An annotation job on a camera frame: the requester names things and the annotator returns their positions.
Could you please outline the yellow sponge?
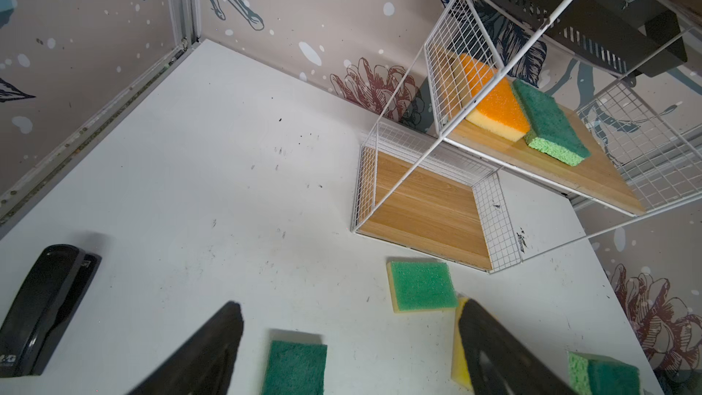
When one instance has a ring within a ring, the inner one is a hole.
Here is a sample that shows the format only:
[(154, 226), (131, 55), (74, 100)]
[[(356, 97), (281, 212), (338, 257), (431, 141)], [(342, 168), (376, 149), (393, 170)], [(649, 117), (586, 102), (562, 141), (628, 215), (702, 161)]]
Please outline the yellow sponge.
[(469, 299), (467, 297), (460, 296), (458, 298), (458, 307), (455, 311), (451, 379), (464, 389), (473, 392), (473, 385), (471, 382), (459, 329), (460, 318), (468, 301)]

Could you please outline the light green sponge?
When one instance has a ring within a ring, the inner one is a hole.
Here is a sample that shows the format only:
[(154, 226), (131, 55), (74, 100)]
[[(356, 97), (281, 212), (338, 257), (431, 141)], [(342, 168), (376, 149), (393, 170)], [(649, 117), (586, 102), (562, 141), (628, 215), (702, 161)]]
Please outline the light green sponge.
[(450, 311), (458, 307), (449, 267), (435, 262), (387, 263), (393, 311)]

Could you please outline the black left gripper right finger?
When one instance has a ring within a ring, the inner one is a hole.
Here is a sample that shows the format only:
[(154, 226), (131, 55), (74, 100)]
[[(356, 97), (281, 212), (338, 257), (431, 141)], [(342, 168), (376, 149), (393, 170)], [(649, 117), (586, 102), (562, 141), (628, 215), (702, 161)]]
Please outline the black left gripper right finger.
[(473, 299), (459, 322), (474, 394), (572, 394), (517, 338)]

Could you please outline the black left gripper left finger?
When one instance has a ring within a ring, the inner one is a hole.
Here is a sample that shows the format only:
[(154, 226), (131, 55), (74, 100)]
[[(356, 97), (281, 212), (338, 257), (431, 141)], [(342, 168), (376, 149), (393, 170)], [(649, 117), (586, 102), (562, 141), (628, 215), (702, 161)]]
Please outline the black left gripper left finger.
[(133, 394), (226, 394), (244, 331), (241, 305), (229, 301)]

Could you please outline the dark green sponge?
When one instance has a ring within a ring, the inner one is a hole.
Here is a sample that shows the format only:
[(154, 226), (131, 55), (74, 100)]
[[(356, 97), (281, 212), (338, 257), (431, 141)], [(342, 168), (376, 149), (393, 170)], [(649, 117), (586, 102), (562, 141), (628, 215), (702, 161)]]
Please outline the dark green sponge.
[(522, 80), (514, 80), (511, 86), (530, 123), (531, 130), (525, 135), (530, 148), (568, 166), (577, 166), (592, 155), (551, 96)]
[(274, 340), (261, 394), (322, 395), (327, 345)]
[(639, 369), (607, 356), (568, 353), (570, 387), (578, 394), (641, 393)]

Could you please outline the orange sponge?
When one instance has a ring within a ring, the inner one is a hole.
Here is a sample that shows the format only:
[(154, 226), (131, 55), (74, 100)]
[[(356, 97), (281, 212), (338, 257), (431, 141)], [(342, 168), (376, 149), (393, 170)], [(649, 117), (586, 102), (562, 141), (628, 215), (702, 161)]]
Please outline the orange sponge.
[[(461, 108), (468, 106), (473, 97), (497, 74), (493, 67), (468, 54), (457, 57), (452, 65), (452, 73)], [(511, 143), (519, 141), (531, 130), (528, 118), (505, 78), (495, 84), (493, 90), (482, 98), (465, 120)]]

